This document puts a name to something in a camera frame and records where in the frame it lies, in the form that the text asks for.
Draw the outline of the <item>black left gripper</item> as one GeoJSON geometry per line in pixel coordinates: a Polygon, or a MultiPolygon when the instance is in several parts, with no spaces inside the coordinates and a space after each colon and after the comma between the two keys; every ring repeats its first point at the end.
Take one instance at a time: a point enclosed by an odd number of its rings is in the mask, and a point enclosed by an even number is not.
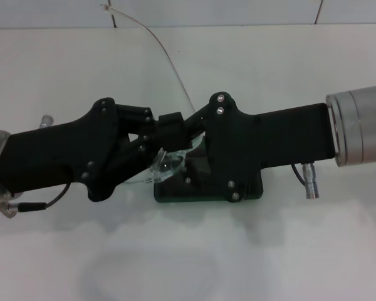
{"type": "Polygon", "coordinates": [[[78,182],[91,201],[109,198],[160,150],[150,137],[120,135],[119,108],[103,98],[75,121],[10,135],[0,154],[0,185],[16,194],[78,182]]]}

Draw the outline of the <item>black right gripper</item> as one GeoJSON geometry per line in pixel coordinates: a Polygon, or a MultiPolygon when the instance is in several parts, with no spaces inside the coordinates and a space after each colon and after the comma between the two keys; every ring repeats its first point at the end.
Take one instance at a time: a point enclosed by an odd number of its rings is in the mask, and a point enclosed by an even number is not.
{"type": "Polygon", "coordinates": [[[120,129],[158,148],[190,148],[204,132],[206,157],[188,157],[180,187],[216,189],[238,202],[262,169],[307,164],[335,156],[328,107],[317,103],[258,115],[237,108],[226,92],[184,121],[180,112],[155,120],[148,107],[116,105],[120,129]]]}

